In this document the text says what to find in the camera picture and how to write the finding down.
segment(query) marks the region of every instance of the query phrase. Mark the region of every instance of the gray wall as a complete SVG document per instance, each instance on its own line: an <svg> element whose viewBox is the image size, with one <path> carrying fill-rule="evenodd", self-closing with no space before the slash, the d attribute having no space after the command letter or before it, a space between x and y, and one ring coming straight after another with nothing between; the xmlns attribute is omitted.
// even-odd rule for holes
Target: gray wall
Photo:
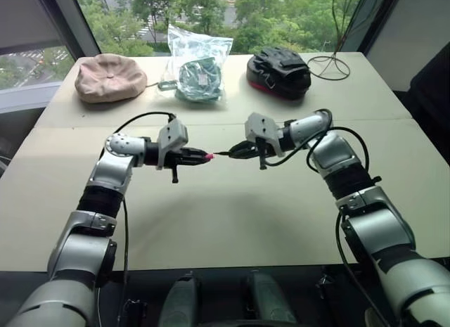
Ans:
<svg viewBox="0 0 450 327"><path fill-rule="evenodd" d="M0 19L0 49L60 43L58 33L37 0L0 0Z"/></svg>
<svg viewBox="0 0 450 327"><path fill-rule="evenodd" d="M409 82L450 41L450 0L399 0L367 58L392 90Z"/></svg>
<svg viewBox="0 0 450 327"><path fill-rule="evenodd" d="M43 108L0 114L0 155L13 157L29 134Z"/></svg>

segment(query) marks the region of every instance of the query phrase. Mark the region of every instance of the green foliage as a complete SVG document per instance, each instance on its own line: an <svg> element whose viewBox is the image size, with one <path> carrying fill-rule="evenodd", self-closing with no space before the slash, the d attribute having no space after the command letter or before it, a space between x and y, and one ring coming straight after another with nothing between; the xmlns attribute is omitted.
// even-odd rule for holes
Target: green foliage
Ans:
<svg viewBox="0 0 450 327"><path fill-rule="evenodd" d="M222 0L181 0L181 7L188 23L195 25L200 33L212 34L224 23L226 4Z"/></svg>
<svg viewBox="0 0 450 327"><path fill-rule="evenodd" d="M64 77L69 72L70 68L73 66L72 56L67 56L64 60L56 60L59 52L64 50L64 47L53 47L44 49L42 59L42 64L39 66L39 70L50 70L53 73L54 79L64 79Z"/></svg>
<svg viewBox="0 0 450 327"><path fill-rule="evenodd" d="M236 0L239 22L233 51L253 52L263 46L295 51L333 51L347 28L358 0Z"/></svg>
<svg viewBox="0 0 450 327"><path fill-rule="evenodd" d="M0 56L0 89L13 88L25 79L25 72L6 56Z"/></svg>
<svg viewBox="0 0 450 327"><path fill-rule="evenodd" d="M333 51L358 0L236 0L236 27L224 26L222 0L116 0L110 10L105 0L78 0L102 51L148 56L150 47L137 32L146 25L153 36L170 23L192 32L233 37L234 53L254 53L265 46L294 51ZM180 17L184 23L177 23Z"/></svg>
<svg viewBox="0 0 450 327"><path fill-rule="evenodd" d="M110 9L104 0L78 0L103 53L150 56L153 49L140 40L142 22L125 9Z"/></svg>
<svg viewBox="0 0 450 327"><path fill-rule="evenodd" d="M169 45L167 42L157 42L156 44L152 44L153 50L158 53L170 53Z"/></svg>

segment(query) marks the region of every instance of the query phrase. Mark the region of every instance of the plastic bag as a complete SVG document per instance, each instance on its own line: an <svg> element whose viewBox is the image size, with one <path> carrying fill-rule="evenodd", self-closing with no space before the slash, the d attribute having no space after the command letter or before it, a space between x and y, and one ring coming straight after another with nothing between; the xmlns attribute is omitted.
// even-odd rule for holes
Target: plastic bag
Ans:
<svg viewBox="0 0 450 327"><path fill-rule="evenodd" d="M221 69L233 39L196 34L169 25L172 57L158 88L174 91L175 97L191 102L214 103L224 88Z"/></svg>

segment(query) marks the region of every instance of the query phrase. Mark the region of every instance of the beige cap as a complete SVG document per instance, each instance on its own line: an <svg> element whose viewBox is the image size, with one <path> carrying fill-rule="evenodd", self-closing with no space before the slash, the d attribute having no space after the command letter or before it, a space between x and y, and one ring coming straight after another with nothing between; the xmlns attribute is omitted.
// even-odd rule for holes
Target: beige cap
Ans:
<svg viewBox="0 0 450 327"><path fill-rule="evenodd" d="M147 75L136 61L116 54L88 58L79 67L75 88L87 103L102 103L138 96L147 86Z"/></svg>

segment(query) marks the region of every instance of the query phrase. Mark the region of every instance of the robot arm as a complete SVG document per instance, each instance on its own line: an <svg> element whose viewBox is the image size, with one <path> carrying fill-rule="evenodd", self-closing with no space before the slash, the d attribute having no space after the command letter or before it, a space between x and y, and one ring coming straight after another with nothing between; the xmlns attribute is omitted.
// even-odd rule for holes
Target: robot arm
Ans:
<svg viewBox="0 0 450 327"><path fill-rule="evenodd" d="M210 161L203 150L184 148L185 126L173 119L161 129L156 143L149 138L113 134L96 163L48 263L49 281L38 287L8 327L94 326L94 289L108 281L115 261L116 242L110 239L127 191L133 167L154 165L172 170L177 165Z"/></svg>
<svg viewBox="0 0 450 327"><path fill-rule="evenodd" d="M251 114L245 124L247 154L283 156L294 148L309 149L327 130L329 115L314 115L278 128L263 115ZM329 131L312 153L342 214L341 227L356 259L375 269L398 319L406 326L450 326L450 273L415 251L413 233L381 187L375 185L351 146Z"/></svg>

